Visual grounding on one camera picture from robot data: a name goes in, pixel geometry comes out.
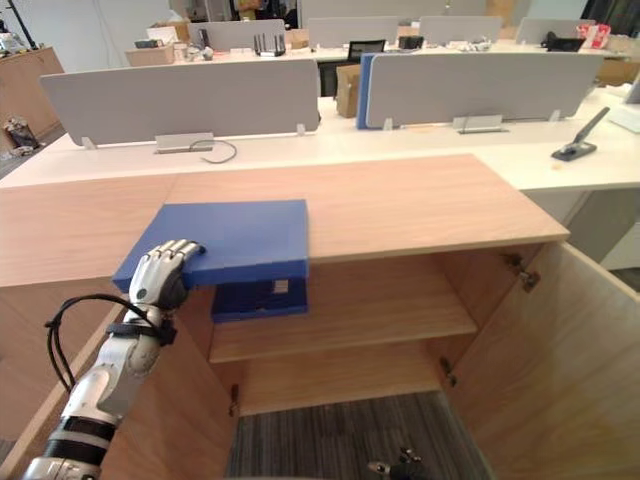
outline cardboard box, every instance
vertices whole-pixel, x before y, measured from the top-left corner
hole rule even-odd
[[[156,22],[151,25],[150,28],[158,27],[175,27],[178,34],[178,41],[183,43],[191,43],[191,37],[189,36],[189,20],[180,20],[178,22]]]
[[[175,59],[175,47],[172,44],[158,48],[136,48],[124,52],[132,67],[150,65],[171,65]]]
[[[305,29],[294,29],[285,32],[285,43],[289,43],[293,50],[309,46],[309,31]]]
[[[598,70],[596,78],[601,85],[617,87],[623,83],[633,83],[639,72],[639,62],[606,59]]]
[[[336,68],[336,73],[338,75],[338,93],[336,94],[338,114],[345,118],[353,118],[358,109],[360,65],[343,65]]]

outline white wall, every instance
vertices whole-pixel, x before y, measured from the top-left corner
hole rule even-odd
[[[417,20],[442,15],[446,0],[298,0],[302,26],[314,17],[368,17],[394,15]],[[452,15],[484,15],[486,0],[452,0]]]
[[[531,0],[527,17],[577,20],[587,0]]]
[[[14,0],[36,43],[53,46],[66,72],[128,66],[125,50],[146,38],[146,28],[170,16],[168,0]],[[3,17],[24,35],[13,12]],[[100,6],[105,23],[100,22]]]

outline office desk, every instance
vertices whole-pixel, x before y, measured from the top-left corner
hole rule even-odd
[[[398,51],[394,46],[387,46],[386,51]],[[516,45],[513,40],[499,40],[491,47],[492,52],[496,53],[539,53],[544,51],[542,47],[536,45]],[[469,52],[460,52],[455,48],[447,47],[424,47],[419,50],[407,52],[407,55],[428,55],[437,53],[451,53],[469,55]],[[579,53],[584,55],[601,55],[605,58],[623,59],[627,56],[621,53],[609,52],[607,50],[583,49]],[[320,94],[321,96],[334,97],[337,91],[337,77],[335,74],[336,67],[344,65],[348,56],[348,47],[343,48],[318,48],[310,47],[287,50],[287,53],[280,57],[258,57],[251,49],[236,49],[233,52],[216,52],[213,62],[217,63],[234,63],[234,62],[271,62],[271,61],[287,61],[293,59],[312,59],[318,62],[318,70],[320,74]],[[202,62],[202,58],[197,58],[194,62]],[[182,65],[185,62],[182,59],[176,60],[176,65]]]
[[[387,51],[394,51],[396,47],[387,46]],[[514,42],[514,40],[510,39],[501,39],[498,40],[491,47],[492,52],[496,53],[538,53],[544,51],[544,49],[537,45],[518,45]],[[233,52],[216,52],[213,58],[213,62],[227,63],[227,62],[270,62],[270,61],[286,61],[292,59],[313,59],[318,63],[324,62],[342,62],[346,61],[349,49],[348,46],[344,46],[342,48],[318,48],[312,49],[310,47],[300,48],[296,50],[287,50],[281,57],[258,57],[252,49],[236,49]],[[447,48],[442,46],[437,47],[423,47],[419,50],[412,51],[407,53],[407,55],[424,55],[424,54],[434,54],[434,53],[458,53],[458,54],[469,54],[469,52],[460,52],[454,48]],[[610,52],[604,49],[581,49],[578,53],[584,55],[602,55],[605,58],[627,58],[628,55],[619,52]],[[202,62],[201,58],[196,59],[195,62]],[[176,60],[176,64],[184,64],[189,63],[184,60]]]
[[[86,150],[63,136],[29,162],[0,180],[0,189],[90,179],[162,175],[184,172],[329,165],[370,160],[395,160],[471,152],[514,188],[527,192],[600,190],[640,185],[637,152],[640,136],[604,120],[589,136],[598,150],[572,163],[550,157],[604,106],[620,96],[596,89],[577,114],[559,122],[505,124],[506,132],[460,135],[450,125],[411,126],[385,132],[362,131],[354,119],[340,117],[329,98],[318,100],[322,122],[305,136],[236,137],[237,157],[210,165],[201,156],[212,152],[156,155],[155,143],[114,145]]]

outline blue box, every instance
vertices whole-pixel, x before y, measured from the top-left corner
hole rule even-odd
[[[181,238],[207,249],[189,260],[183,279],[188,288],[218,285],[212,311],[216,322],[307,311],[305,200],[164,205],[113,283],[128,292],[140,258],[167,240]],[[278,280],[289,281],[287,292],[274,292]]]

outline robotic arm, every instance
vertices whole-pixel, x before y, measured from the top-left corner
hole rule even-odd
[[[151,372],[163,345],[173,342],[172,313],[186,300],[182,269],[204,247],[171,240],[140,259],[129,287],[132,311],[107,330],[94,365],[74,387],[51,433],[44,454],[34,459],[23,480],[97,480],[116,429]]]

